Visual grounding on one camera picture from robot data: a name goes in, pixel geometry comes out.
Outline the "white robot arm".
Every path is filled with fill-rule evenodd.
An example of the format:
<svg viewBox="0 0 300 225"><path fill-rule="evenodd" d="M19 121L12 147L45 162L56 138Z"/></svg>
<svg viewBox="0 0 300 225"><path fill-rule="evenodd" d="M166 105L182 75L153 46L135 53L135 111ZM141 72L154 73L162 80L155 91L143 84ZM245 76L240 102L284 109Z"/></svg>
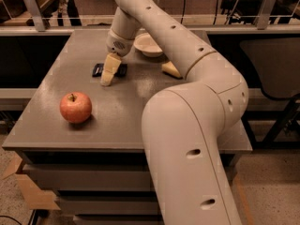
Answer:
<svg viewBox="0 0 300 225"><path fill-rule="evenodd" d="M218 137L248 105L242 74L208 43L158 7L158 0L115 0L101 82L144 28L185 83L152 96L142 112L142 140L165 225L242 225L224 171Z"/></svg>

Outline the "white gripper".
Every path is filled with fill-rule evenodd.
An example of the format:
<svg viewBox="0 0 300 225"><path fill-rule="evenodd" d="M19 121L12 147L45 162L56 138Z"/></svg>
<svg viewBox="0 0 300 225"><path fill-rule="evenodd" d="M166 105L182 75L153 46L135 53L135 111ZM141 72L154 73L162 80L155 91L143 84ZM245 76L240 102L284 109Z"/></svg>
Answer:
<svg viewBox="0 0 300 225"><path fill-rule="evenodd" d="M126 33L123 31L121 34L117 34L112 29L108 32L106 47L109 54L106 56L101 74L100 84L102 86L111 84L114 74L121 65L121 57L130 52L134 39L134 32Z"/></svg>

